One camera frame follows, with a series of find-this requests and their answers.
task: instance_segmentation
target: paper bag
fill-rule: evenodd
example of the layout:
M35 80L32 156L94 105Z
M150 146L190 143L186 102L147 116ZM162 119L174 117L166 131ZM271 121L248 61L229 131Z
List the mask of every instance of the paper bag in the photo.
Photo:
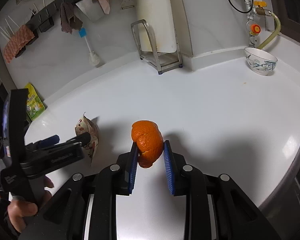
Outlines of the paper bag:
M90 133L91 141L88 145L83 147L82 150L83 150L83 153L88 155L92 161L92 159L96 153L98 141L99 141L99 139L98 139L99 133L98 133L97 127L95 126L95 124L93 122L91 122L91 120L86 118L83 114L82 118L80 118L80 120L77 123L74 130L75 130L76 135L80 135L85 132Z

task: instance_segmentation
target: yellow valve handle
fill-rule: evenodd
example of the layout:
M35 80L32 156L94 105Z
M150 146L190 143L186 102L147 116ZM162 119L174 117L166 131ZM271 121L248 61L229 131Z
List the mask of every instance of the yellow valve handle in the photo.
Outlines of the yellow valve handle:
M265 1L254 1L253 5L254 6L259 6L259 7L263 8L263 7L267 6L267 3Z

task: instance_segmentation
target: snack wrapper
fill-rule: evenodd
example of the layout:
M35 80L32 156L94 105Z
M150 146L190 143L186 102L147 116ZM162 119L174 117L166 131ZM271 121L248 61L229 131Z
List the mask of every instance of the snack wrapper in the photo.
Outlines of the snack wrapper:
M25 88L29 91L27 98L27 113L31 121L33 121L45 110L45 107L38 97L33 85L28 83Z
M99 132L95 124L88 118L86 118L83 114L82 118L80 118L79 122L74 128L75 134L80 135L85 132L89 132L91 135L91 141L88 145L83 147L83 153L88 155L92 161L99 142Z

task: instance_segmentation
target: white cutting board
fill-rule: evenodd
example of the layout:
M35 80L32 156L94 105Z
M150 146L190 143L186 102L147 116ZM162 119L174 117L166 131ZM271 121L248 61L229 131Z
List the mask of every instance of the white cutting board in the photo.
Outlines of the white cutting board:
M145 19L154 31L157 51L172 53L177 50L170 0L136 0L137 18ZM141 49L152 51L143 25L139 25Z

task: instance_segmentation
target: black hook rack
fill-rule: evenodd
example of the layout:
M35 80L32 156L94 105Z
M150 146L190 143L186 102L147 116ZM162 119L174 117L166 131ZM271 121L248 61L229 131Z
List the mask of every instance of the black hook rack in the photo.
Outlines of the black hook rack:
M79 1L80 0L54 0L52 3L44 7L40 12L36 13L26 23L26 25L31 31L34 31L35 29L39 28L39 26L43 22L51 18L54 14L56 14L60 10L60 5L62 2L77 3Z

